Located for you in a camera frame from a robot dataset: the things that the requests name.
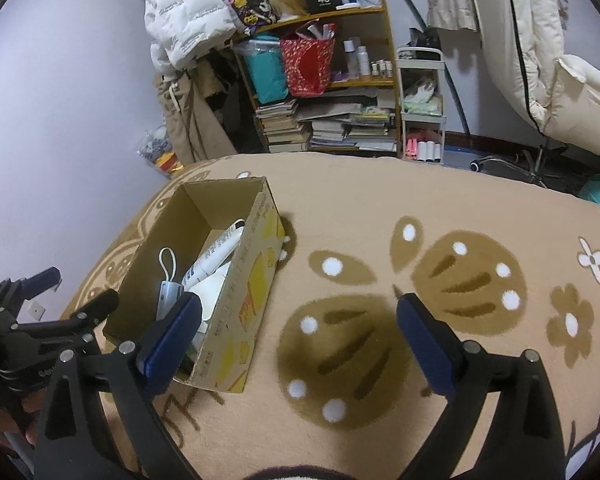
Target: black cable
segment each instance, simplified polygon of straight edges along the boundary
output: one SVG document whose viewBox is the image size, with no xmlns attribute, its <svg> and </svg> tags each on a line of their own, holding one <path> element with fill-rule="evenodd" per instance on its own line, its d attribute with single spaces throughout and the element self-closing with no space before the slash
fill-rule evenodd
<svg viewBox="0 0 600 480">
<path fill-rule="evenodd" d="M 411 12 L 416 17 L 418 25 L 424 32 L 424 30 L 429 27 L 427 27 L 427 24 L 424 22 L 424 19 L 423 19 L 422 15 L 420 14 L 420 12 L 418 11 L 415 4 L 413 3 L 413 0 L 404 0 L 404 1 L 407 2 L 407 5 L 411 9 Z M 464 128 L 464 135 L 466 137 L 467 143 L 470 148 L 472 146 L 471 130 L 469 129 L 469 123 L 467 122 L 466 115 L 464 114 L 464 108 L 462 108 L 462 102 L 460 101 L 460 96 L 458 95 L 458 90 L 456 89 L 456 85 L 454 83 L 453 78 L 451 77 L 451 73 L 449 72 L 449 69 L 446 67 L 446 63 L 445 63 L 445 79 L 446 79 L 446 83 L 449 86 L 449 89 L 451 90 L 451 97 L 454 99 L 454 103 L 456 104 L 456 108 L 458 109 L 458 114 L 460 115 L 460 121 L 462 123 L 462 127 Z"/>
</svg>

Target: mask ear loop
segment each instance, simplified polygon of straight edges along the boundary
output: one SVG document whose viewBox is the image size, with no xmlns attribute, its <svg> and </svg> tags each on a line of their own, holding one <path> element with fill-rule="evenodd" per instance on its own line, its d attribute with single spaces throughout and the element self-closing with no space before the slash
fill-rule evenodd
<svg viewBox="0 0 600 480">
<path fill-rule="evenodd" d="M 169 277 L 169 273 L 167 272 L 167 267 L 162 262 L 162 254 L 164 254 L 164 251 L 169 251 L 171 253 L 171 261 L 173 262 L 173 270 L 171 271 L 171 277 Z M 171 248 L 163 247 L 160 250 L 160 253 L 158 254 L 158 261 L 160 262 L 160 266 L 162 267 L 162 270 L 164 271 L 164 281 L 172 282 L 173 278 L 176 275 L 176 255 L 173 254 L 173 251 L 171 250 Z"/>
</svg>

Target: cardboard box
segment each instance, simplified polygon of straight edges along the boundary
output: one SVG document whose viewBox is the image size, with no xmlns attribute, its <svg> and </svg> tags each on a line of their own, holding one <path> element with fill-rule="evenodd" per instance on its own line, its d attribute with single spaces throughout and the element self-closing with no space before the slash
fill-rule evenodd
<svg viewBox="0 0 600 480">
<path fill-rule="evenodd" d="M 246 225 L 204 343 L 192 373 L 178 378 L 205 390 L 243 391 L 285 237 L 264 177 L 191 182 L 176 189 L 131 261 L 118 291 L 120 306 L 104 327 L 107 339 L 118 344 L 138 338 L 154 322 L 164 280 L 158 262 L 161 248 L 175 253 L 174 281 L 179 282 L 198 256 L 240 218 Z"/>
</svg>

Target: metal screw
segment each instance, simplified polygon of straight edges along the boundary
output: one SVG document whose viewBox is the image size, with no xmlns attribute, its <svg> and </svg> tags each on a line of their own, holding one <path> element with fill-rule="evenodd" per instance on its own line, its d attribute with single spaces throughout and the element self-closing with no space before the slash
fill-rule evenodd
<svg viewBox="0 0 600 480">
<path fill-rule="evenodd" d="M 525 350 L 525 358 L 531 363 L 537 363 L 540 360 L 540 354 L 535 350 Z"/>
<path fill-rule="evenodd" d="M 480 353 L 480 350 L 482 350 L 480 344 L 470 339 L 469 341 L 465 341 L 464 343 L 462 343 L 462 347 L 464 348 L 464 351 L 469 354 L 477 354 Z"/>
<path fill-rule="evenodd" d="M 135 349 L 136 343 L 134 343 L 133 341 L 125 341 L 123 343 L 120 343 L 120 346 L 118 347 L 120 353 L 124 355 L 131 354 L 131 352 L 133 352 Z"/>
<path fill-rule="evenodd" d="M 74 351 L 73 350 L 64 350 L 61 354 L 60 354 L 60 360 L 63 363 L 68 363 L 71 359 L 74 358 Z"/>
</svg>

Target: brown blanket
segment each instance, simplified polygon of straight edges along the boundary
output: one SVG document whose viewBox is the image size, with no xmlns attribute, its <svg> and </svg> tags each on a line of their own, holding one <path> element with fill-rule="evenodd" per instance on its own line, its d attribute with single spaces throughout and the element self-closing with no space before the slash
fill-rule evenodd
<svg viewBox="0 0 600 480">
<path fill-rule="evenodd" d="M 410 291 L 462 339 L 540 352 L 565 450 L 600 428 L 600 206 L 484 174 L 313 153 L 203 162 L 138 214 L 68 311 L 120 286 L 180 182 L 247 174 L 267 177 L 288 239 L 246 389 L 173 383 L 155 400 L 202 478 L 394 480 L 445 405 L 395 325 L 396 296 Z M 457 472 L 475 461 L 495 401 Z"/>
</svg>

